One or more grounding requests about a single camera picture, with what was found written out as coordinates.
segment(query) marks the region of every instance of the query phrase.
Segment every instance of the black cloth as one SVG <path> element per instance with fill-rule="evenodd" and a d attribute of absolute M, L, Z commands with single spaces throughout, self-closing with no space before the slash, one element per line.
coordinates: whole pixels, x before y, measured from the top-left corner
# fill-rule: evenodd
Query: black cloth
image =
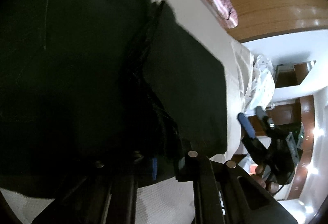
<path fill-rule="evenodd" d="M 160 181 L 174 176 L 177 136 L 226 151 L 222 64 L 165 2 L 3 0 L 0 11 L 0 187 L 54 198 L 82 162 L 131 150 L 158 155 Z"/>

